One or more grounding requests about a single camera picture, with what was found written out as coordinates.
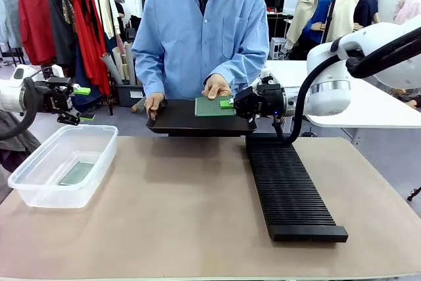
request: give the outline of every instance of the floor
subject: floor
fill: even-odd
[[[9,78],[12,71],[13,68],[9,66],[0,68],[0,79]],[[130,108],[114,107],[114,116],[110,116],[108,108],[102,107],[95,112],[95,120],[90,124],[116,126],[120,136],[156,136],[145,127],[146,122],[144,114],[133,114]],[[270,124],[271,121],[268,119],[258,119],[258,131],[273,132]],[[54,115],[38,114],[30,131],[42,142],[61,126],[56,122]],[[308,132],[310,128],[319,137],[349,139],[340,129],[319,128],[309,122],[303,123],[304,132]],[[359,151],[403,199],[406,200],[412,189],[421,186],[421,176],[418,171],[421,166],[418,160],[421,153],[421,130],[370,130],[364,142],[360,144]],[[421,216],[421,195],[409,205]],[[421,280],[421,276],[400,278],[400,280]]]

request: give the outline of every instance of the gray shirt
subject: gray shirt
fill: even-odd
[[[0,41],[11,47],[22,47],[18,0],[0,0]]]

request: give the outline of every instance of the mannequin hand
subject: mannequin hand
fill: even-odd
[[[362,26],[358,23],[354,23],[354,32],[359,31],[362,29]]]
[[[155,121],[157,118],[157,111],[159,104],[164,101],[164,95],[161,92],[152,93],[145,102],[145,108],[147,115]]]
[[[311,26],[311,30],[313,30],[313,31],[324,31],[325,29],[326,29],[326,25],[324,23],[321,23],[321,22],[314,23]]]
[[[206,81],[205,90],[202,91],[202,95],[208,97],[209,100],[213,100],[218,95],[232,95],[232,91],[224,77],[219,74],[213,74]]]

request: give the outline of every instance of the black hose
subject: black hose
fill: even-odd
[[[276,134],[278,135],[278,139],[281,143],[285,145],[290,145],[297,140],[300,136],[301,127],[303,125],[303,113],[304,113],[304,106],[305,106],[305,99],[307,97],[307,92],[312,86],[312,83],[316,80],[316,78],[329,66],[339,62],[341,59],[335,55],[326,59],[322,64],[318,65],[305,79],[303,85],[300,88],[297,97],[297,104],[295,106],[295,121],[294,121],[294,128],[292,129],[291,135],[288,137],[284,136],[284,133],[281,129],[281,122],[274,122],[272,126],[275,128]]]
[[[9,140],[16,137],[17,135],[20,135],[21,133],[25,132],[35,120],[37,115],[37,97],[35,84],[32,78],[28,77],[24,79],[24,85],[26,88],[25,100],[27,100],[25,117],[12,130],[6,133],[0,133],[0,141]]]

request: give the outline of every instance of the person's left hand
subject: person's left hand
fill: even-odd
[[[232,91],[224,77],[219,74],[213,74],[206,81],[202,95],[208,97],[209,100],[214,100],[219,95],[230,96]]]

